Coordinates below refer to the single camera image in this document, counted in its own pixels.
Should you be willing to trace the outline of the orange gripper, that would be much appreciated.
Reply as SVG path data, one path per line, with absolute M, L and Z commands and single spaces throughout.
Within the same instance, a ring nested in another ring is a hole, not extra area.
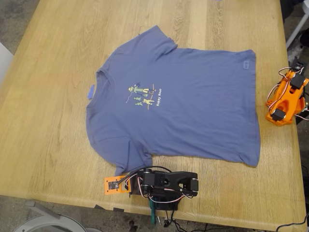
M 294 70 L 290 69 L 290 70 L 289 70 L 287 73 L 285 73 L 285 74 L 282 74 L 282 73 L 280 72 L 280 76 L 282 76 L 283 80 L 289 81 L 289 80 L 292 80 L 296 74 L 300 74 L 300 72 L 301 72 L 301 71 L 296 71 L 296 72 L 295 72 Z

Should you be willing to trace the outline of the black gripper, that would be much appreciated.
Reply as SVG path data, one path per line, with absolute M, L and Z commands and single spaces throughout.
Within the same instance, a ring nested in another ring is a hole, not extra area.
M 143 170 L 138 170 L 131 172 L 128 177 L 125 178 L 125 188 L 129 190 L 130 195 L 143 196 L 143 192 L 141 190 L 143 173 Z

